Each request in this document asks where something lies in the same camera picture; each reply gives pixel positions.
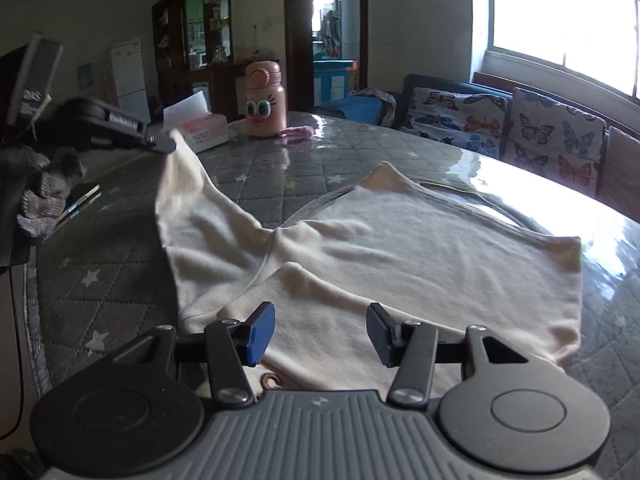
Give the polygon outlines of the grey knitted sleeve forearm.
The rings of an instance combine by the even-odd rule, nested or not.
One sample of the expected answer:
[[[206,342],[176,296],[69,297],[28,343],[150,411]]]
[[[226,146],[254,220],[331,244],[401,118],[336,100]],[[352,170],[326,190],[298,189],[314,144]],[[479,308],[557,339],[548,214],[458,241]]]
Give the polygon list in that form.
[[[66,208],[72,184],[85,174],[86,168],[74,148],[61,146],[51,157],[30,146],[1,150],[1,179],[27,180],[15,221],[32,240],[51,235]]]

